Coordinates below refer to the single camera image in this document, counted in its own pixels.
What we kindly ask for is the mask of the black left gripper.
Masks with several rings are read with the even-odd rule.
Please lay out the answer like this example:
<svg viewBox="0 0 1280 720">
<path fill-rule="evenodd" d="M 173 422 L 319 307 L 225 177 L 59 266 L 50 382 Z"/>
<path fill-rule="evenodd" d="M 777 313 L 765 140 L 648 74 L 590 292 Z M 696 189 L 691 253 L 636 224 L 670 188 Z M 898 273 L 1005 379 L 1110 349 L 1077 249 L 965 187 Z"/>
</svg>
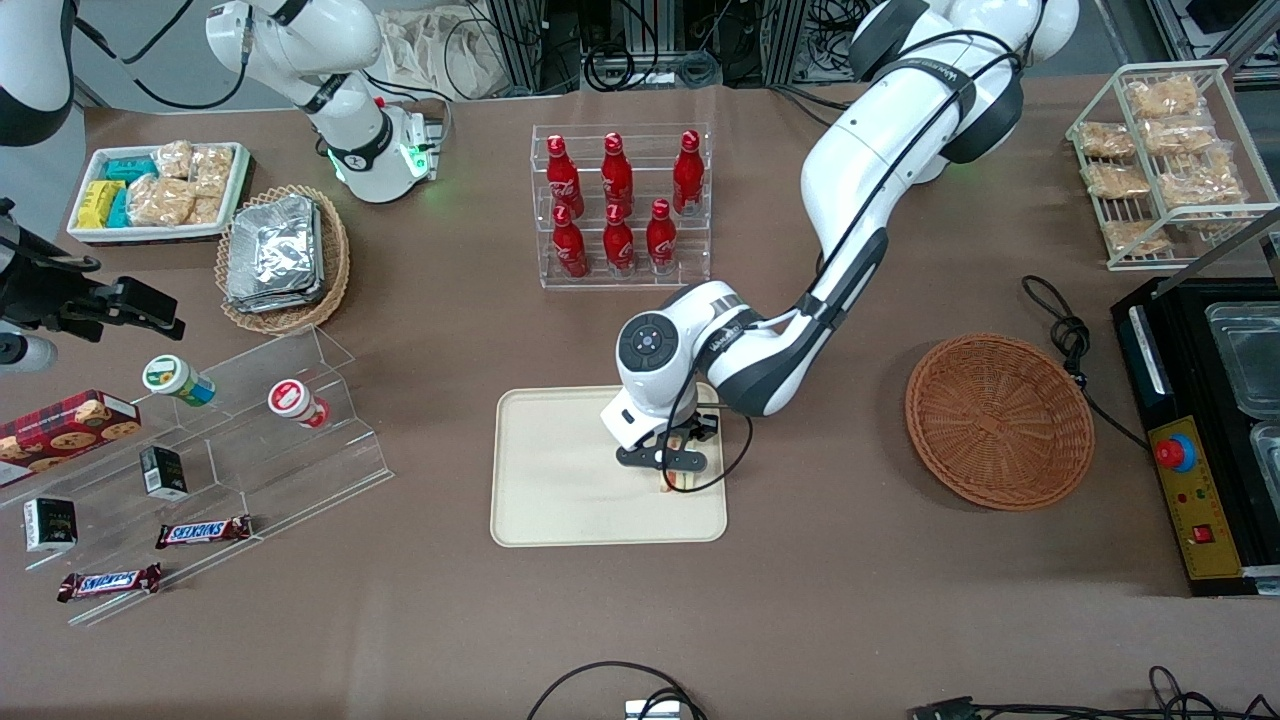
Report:
<svg viewBox="0 0 1280 720">
<path fill-rule="evenodd" d="M 704 471 L 705 454 L 704 443 L 714 439 L 719 434 L 721 415 L 718 413 L 704 413 L 696 407 L 689 418 L 676 421 L 667 428 L 663 434 L 663 445 L 669 448 L 682 448 L 682 470 Z M 660 470 L 662 493 L 678 492 L 678 471 L 673 468 Z"/>
</svg>

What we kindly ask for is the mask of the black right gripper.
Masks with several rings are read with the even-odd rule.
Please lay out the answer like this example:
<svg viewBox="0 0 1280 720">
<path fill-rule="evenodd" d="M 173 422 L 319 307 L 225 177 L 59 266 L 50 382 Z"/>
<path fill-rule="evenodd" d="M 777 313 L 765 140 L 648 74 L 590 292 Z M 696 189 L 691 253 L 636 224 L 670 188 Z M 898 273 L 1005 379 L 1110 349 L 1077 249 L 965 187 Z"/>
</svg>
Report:
<svg viewBox="0 0 1280 720">
<path fill-rule="evenodd" d="M 1 201 L 3 320 L 26 331 L 45 328 L 88 342 L 99 342 L 102 328 L 132 325 L 173 341 L 186 336 L 177 300 L 136 278 L 116 279 L 113 292 L 90 275 L 101 269 L 91 256 L 72 256 L 20 227 L 12 217 L 15 204 Z"/>
</svg>

